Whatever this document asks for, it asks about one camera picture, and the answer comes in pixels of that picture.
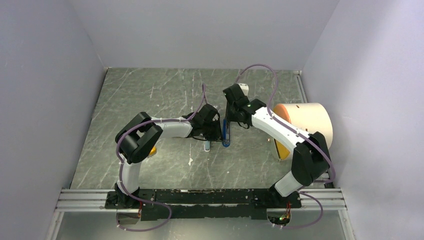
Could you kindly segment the small white light-blue stapler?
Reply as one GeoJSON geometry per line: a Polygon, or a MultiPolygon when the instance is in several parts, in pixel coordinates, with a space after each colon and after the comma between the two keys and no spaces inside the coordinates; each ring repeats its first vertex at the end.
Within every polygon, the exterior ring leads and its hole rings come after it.
{"type": "Polygon", "coordinates": [[[204,142],[203,149],[205,152],[209,152],[211,150],[211,142],[209,140],[204,142]]]}

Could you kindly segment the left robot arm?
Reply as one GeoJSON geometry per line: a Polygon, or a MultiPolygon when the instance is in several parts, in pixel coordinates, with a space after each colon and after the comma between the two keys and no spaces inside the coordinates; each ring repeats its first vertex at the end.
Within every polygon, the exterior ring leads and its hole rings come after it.
{"type": "Polygon", "coordinates": [[[138,113],[115,137],[122,165],[122,178],[115,184],[117,206],[130,209],[140,204],[141,162],[153,154],[159,140],[169,138],[222,141],[219,111],[205,104],[197,112],[178,118],[157,118],[146,112],[138,113]]]}

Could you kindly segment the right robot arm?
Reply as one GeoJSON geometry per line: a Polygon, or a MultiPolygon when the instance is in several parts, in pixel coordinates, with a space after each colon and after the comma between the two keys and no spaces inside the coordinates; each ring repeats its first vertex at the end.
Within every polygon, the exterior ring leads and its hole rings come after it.
{"type": "Polygon", "coordinates": [[[249,100],[242,87],[235,83],[223,90],[227,111],[235,121],[262,130],[280,142],[291,158],[291,170],[278,180],[270,193],[270,202],[282,207],[289,195],[310,186],[331,167],[325,136],[295,127],[273,112],[259,99],[249,100]]]}

